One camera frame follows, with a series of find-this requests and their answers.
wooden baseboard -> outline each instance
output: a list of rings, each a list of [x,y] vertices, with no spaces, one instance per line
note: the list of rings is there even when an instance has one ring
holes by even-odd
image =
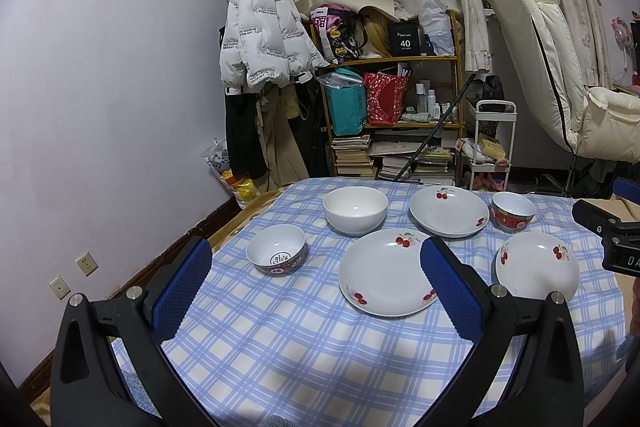
[[[211,235],[224,227],[236,215],[240,213],[240,207],[235,198],[229,198],[225,203],[214,210],[209,216],[199,222],[189,232],[184,234],[180,239],[174,242],[169,248],[164,250],[151,263],[147,264],[142,270],[136,273],[109,298],[113,299],[122,295],[127,288],[133,285],[146,285],[158,271],[161,266],[170,264],[174,261],[180,250],[191,237],[199,235],[208,239]],[[31,371],[31,374],[24,379],[20,385],[20,394],[27,403],[33,402],[37,397],[47,390],[51,381],[51,363],[53,361],[53,351],[51,351],[38,366]]]

white utility cart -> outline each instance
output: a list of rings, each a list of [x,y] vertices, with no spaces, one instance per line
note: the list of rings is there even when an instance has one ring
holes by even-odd
[[[483,105],[504,105],[505,112],[487,112],[482,111]],[[469,183],[469,190],[473,188],[476,172],[504,172],[504,190],[507,190],[507,182],[509,181],[509,172],[511,171],[511,155],[513,154],[513,139],[516,134],[516,118],[518,112],[516,105],[508,100],[479,100],[476,103],[476,107],[473,107],[470,103],[466,103],[466,109],[468,113],[473,115],[476,119],[476,134],[474,138],[474,144],[478,143],[479,126],[481,121],[495,121],[495,122],[510,122],[511,123],[511,141],[509,144],[509,153],[506,157],[509,164],[504,167],[497,166],[495,163],[476,163],[478,155],[478,147],[474,147],[473,158],[468,158],[469,166],[471,167],[471,182]]]

hand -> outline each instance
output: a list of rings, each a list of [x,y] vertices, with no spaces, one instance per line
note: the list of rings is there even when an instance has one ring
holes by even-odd
[[[636,277],[634,281],[634,303],[631,306],[629,332],[635,337],[640,337],[640,277]]]

screw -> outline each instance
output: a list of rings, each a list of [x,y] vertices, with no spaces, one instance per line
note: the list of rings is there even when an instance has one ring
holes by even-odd
[[[498,299],[501,299],[502,297],[507,296],[507,288],[505,288],[501,284],[494,284],[493,286],[491,286],[491,293]]]
[[[551,300],[556,304],[564,304],[564,295],[560,292],[551,292]]]
[[[140,286],[132,286],[127,289],[127,298],[131,300],[135,300],[142,295],[142,288]]]
[[[69,304],[72,306],[79,306],[82,302],[82,294],[74,293],[69,297]]]

red gift bag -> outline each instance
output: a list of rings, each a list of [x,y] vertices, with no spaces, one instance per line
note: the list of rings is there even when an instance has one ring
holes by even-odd
[[[409,84],[408,76],[365,73],[367,90],[367,120],[373,125],[393,125],[402,116],[404,96]]]

